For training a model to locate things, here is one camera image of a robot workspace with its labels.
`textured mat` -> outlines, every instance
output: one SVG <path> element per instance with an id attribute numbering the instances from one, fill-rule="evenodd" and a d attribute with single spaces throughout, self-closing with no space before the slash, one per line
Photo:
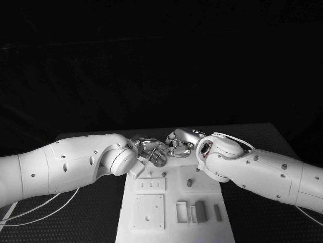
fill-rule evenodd
<path id="1" fill-rule="evenodd" d="M 297 155 L 278 130 L 270 123 L 193 127 L 206 134 L 213 131 L 247 141 L 255 148 L 297 159 Z M 164 140 L 174 128 L 104 131 L 61 134 L 56 140 L 120 133 L 127 138 L 149 134 Z M 126 176 L 102 176 L 82 187 L 64 209 L 46 219 L 19 227 L 5 227 L 5 242 L 115 242 Z M 231 226 L 236 243 L 242 242 L 323 242 L 323 227 L 314 223 L 293 205 L 283 204 L 242 190 L 232 182 L 221 183 Z M 29 222 L 56 210 L 75 191 L 64 193 L 46 206 L 15 219 L 9 224 Z M 25 212 L 52 196 L 41 196 L 18 203 L 12 216 Z M 323 215 L 306 210 L 323 223 Z"/>

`robotic hand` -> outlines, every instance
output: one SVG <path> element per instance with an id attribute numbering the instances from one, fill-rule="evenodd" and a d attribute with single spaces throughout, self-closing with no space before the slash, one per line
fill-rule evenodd
<path id="1" fill-rule="evenodd" d="M 244 150 L 239 143 L 251 149 Z M 198 168 L 219 182 L 229 180 L 255 194 L 323 214 L 323 168 L 267 152 L 235 137 L 177 128 L 166 139 L 170 156 L 185 158 L 195 150 Z"/>
<path id="2" fill-rule="evenodd" d="M 35 151 L 0 158 L 0 208 L 35 196 L 68 192 L 108 174 L 144 171 L 140 156 L 162 167 L 167 146 L 146 135 L 120 134 L 68 138 Z"/>

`white platform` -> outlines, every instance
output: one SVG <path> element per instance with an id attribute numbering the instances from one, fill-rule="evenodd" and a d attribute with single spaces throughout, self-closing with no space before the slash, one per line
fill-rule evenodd
<path id="1" fill-rule="evenodd" d="M 166 190 L 144 190 L 141 192 L 141 181 L 133 180 L 127 176 L 124 197 L 121 204 L 120 224 L 117 233 L 117 243 L 196 243 L 196 242 L 235 242 L 228 212 L 225 208 L 222 190 L 218 181 L 215 181 L 203 173 L 196 171 L 198 161 L 195 153 L 185 159 L 169 158 L 167 164 L 159 168 L 151 162 L 141 159 L 146 164 L 146 170 L 138 178 L 164 178 Z M 192 187 L 187 187 L 187 179 L 192 179 Z M 163 230 L 136 229 L 134 222 L 134 207 L 136 195 L 164 195 L 164 227 Z M 208 222 L 192 223 L 190 206 L 196 201 L 205 202 L 205 210 L 208 216 Z M 189 223 L 177 223 L 176 215 L 176 202 L 187 203 L 187 219 Z M 218 222 L 213 205 L 219 205 L 222 221 Z M 146 215 L 153 222 L 153 215 Z"/>

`dark background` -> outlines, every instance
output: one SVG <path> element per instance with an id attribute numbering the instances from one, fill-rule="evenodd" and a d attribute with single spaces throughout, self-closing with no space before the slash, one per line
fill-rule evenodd
<path id="1" fill-rule="evenodd" d="M 258 122 L 323 166 L 323 1 L 0 2 L 0 156 Z"/>

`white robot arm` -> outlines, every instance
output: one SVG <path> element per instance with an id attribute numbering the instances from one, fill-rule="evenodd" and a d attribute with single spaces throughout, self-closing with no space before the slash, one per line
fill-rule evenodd
<path id="1" fill-rule="evenodd" d="M 166 140 L 174 157 L 196 152 L 198 168 L 219 182 L 229 180 L 262 197 L 323 214 L 323 168 L 280 154 L 254 149 L 242 140 L 215 132 L 176 129 Z M 245 151 L 238 140 L 249 150 Z"/>
<path id="2" fill-rule="evenodd" d="M 146 136 L 120 134 L 68 138 L 35 151 L 0 158 L 0 208 L 35 196 L 58 194 L 90 185 L 108 174 L 144 171 L 138 156 L 157 167 L 166 164 L 167 147 Z"/>

